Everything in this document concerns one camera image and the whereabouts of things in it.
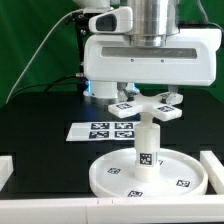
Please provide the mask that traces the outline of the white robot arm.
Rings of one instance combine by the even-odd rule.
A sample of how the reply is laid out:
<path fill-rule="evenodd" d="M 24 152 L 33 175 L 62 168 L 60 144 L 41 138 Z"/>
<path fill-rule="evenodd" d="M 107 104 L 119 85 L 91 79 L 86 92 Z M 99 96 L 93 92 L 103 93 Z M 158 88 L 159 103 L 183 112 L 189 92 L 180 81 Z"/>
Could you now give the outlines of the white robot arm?
<path fill-rule="evenodd" d="M 116 102 L 137 83 L 209 86 L 222 33 L 179 26 L 180 0 L 73 0 L 89 18 L 84 95 Z"/>

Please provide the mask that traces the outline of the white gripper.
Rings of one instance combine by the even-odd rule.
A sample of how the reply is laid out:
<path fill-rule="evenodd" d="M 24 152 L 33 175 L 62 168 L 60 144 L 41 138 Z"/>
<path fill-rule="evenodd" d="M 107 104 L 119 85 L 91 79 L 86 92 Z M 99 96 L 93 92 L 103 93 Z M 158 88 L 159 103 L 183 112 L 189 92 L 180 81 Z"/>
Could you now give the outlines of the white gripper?
<path fill-rule="evenodd" d="M 118 82 L 118 98 L 130 100 L 125 82 L 169 85 L 167 104 L 177 104 L 178 86 L 209 86 L 216 79 L 218 29 L 182 29 L 163 47 L 134 47 L 126 35 L 93 35 L 85 45 L 84 75 Z"/>

